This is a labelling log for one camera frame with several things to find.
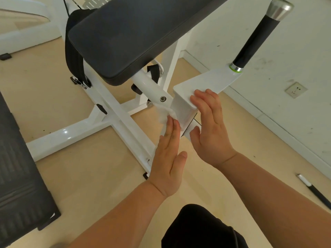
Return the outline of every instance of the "black leather upholstery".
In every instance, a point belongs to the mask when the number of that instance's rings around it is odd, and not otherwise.
[[[124,83],[227,0],[111,0],[69,32],[110,85]]]

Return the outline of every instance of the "black pants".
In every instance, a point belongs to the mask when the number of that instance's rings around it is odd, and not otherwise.
[[[162,248],[248,248],[242,235],[197,204],[185,205],[162,239]]]

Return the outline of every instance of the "electrical outlet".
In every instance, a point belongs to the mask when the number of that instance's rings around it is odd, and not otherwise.
[[[302,93],[306,92],[308,89],[304,86],[302,86],[300,83],[295,82],[290,87],[288,87],[285,92],[289,94],[293,98],[297,98]]]

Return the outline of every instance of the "person's left hand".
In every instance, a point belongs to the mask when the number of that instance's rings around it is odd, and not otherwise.
[[[182,182],[187,153],[182,151],[178,154],[179,139],[179,122],[168,116],[167,129],[164,136],[160,136],[151,174],[147,179],[165,197],[175,194]]]

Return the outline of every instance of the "black rubber mat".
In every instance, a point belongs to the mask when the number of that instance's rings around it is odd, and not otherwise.
[[[0,93],[0,248],[60,215]]]

